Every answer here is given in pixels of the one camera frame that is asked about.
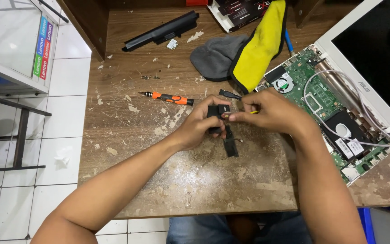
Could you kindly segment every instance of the laptop screen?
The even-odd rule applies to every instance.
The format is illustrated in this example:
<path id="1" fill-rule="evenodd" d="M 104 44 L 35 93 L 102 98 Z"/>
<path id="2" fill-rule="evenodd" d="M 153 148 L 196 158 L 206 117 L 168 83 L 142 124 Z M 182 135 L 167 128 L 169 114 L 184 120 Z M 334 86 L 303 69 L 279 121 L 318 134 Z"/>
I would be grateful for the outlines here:
<path id="1" fill-rule="evenodd" d="M 390 107 L 390 0 L 384 0 L 332 40 Z"/>

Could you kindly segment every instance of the product box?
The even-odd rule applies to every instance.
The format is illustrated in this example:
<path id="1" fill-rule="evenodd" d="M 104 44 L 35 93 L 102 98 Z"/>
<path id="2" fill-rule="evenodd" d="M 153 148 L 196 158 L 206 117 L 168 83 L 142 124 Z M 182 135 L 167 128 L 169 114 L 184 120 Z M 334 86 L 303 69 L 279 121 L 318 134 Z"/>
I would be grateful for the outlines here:
<path id="1" fill-rule="evenodd" d="M 222 28 L 230 33 L 262 17 L 270 1 L 260 0 L 213 0 L 207 8 Z"/>

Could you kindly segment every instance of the gray cloth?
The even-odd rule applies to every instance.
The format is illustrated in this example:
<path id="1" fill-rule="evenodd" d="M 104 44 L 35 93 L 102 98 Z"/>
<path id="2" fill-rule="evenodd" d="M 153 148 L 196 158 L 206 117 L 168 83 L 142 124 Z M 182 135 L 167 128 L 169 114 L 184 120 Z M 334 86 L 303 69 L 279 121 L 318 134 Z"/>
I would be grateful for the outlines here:
<path id="1" fill-rule="evenodd" d="M 206 80 L 229 80 L 231 62 L 248 38 L 246 35 L 211 38 L 192 51 L 191 62 Z"/>

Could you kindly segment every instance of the blue cable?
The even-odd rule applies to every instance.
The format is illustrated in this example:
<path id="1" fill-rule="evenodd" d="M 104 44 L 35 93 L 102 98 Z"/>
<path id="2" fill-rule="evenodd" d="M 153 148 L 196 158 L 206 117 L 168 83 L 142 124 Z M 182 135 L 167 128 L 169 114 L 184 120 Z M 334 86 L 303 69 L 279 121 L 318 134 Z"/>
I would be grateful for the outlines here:
<path id="1" fill-rule="evenodd" d="M 291 44 L 290 36 L 288 35 L 287 29 L 285 29 L 285 42 L 287 42 L 287 47 L 290 52 L 290 56 L 293 57 L 295 55 L 293 45 Z"/>

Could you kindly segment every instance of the wooden desk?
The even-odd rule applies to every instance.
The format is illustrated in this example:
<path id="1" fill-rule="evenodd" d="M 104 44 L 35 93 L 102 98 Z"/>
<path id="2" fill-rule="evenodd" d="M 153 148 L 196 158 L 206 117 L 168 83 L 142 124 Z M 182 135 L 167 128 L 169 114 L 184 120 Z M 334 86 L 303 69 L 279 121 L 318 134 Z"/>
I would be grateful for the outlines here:
<path id="1" fill-rule="evenodd" d="M 166 44 L 150 43 L 123 53 L 123 42 L 192 8 L 111 11 L 104 63 L 91 60 L 82 141 L 79 184 L 161 140 L 174 131 L 192 110 L 149 99 L 139 91 L 159 91 L 194 98 L 195 103 L 219 89 L 232 91 L 231 82 L 210 82 L 189 61 L 192 50 L 209 38 L 224 36 L 204 8 L 198 27 L 177 38 L 172 51 Z M 289 13 L 288 31 L 296 51 L 316 41 L 350 11 L 350 7 L 322 7 L 302 28 Z M 249 26 L 231 34 L 250 34 Z M 204 34 L 187 42 L 195 32 Z M 286 46 L 269 68 L 289 57 Z M 159 80 L 141 79 L 159 76 Z M 232 110 L 239 109 L 233 101 Z M 192 151 L 171 157 L 116 217 L 147 218 L 210 213 L 294 210 L 296 205 L 295 154 L 281 136 L 245 124 L 232 124 L 240 157 L 227 158 L 220 139 L 207 138 Z M 390 205 L 390 156 L 368 172 L 350 192 L 358 206 Z"/>

